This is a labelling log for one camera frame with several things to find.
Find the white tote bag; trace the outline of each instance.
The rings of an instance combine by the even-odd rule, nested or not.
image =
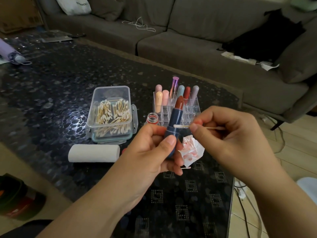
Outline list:
[[[56,0],[67,15],[82,15],[91,12],[87,0]]]

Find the white round object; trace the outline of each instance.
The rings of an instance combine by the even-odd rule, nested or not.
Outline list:
[[[317,204],[317,179],[305,177],[297,180],[296,183]]]
[[[68,153],[69,162],[110,162],[117,161],[120,155],[119,145],[75,144]]]

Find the person's left hand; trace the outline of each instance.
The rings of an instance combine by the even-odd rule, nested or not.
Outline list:
[[[118,206],[122,215],[139,203],[160,172],[173,171],[177,175],[183,174],[180,166],[184,162],[177,151],[181,150],[183,145],[172,135],[163,139],[165,130],[165,127],[158,125],[144,125],[124,154],[96,185],[102,185],[107,193],[111,194],[107,197],[110,199],[108,202]],[[174,160],[165,160],[175,144]]]

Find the green object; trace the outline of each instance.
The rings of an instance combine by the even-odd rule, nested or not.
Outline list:
[[[291,5],[305,12],[317,10],[317,1],[315,0],[292,0]]]
[[[0,176],[0,215],[28,220],[43,208],[46,197],[10,174]]]

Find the person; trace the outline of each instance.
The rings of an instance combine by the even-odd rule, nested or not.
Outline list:
[[[203,125],[224,126],[227,133]],[[269,237],[316,237],[317,206],[281,167],[251,114],[212,106],[190,130],[219,164],[252,190]],[[110,237],[160,172],[182,175],[179,152],[173,161],[165,160],[175,144],[177,150],[182,144],[174,136],[163,139],[164,132],[157,125],[142,127],[99,183],[37,237]]]

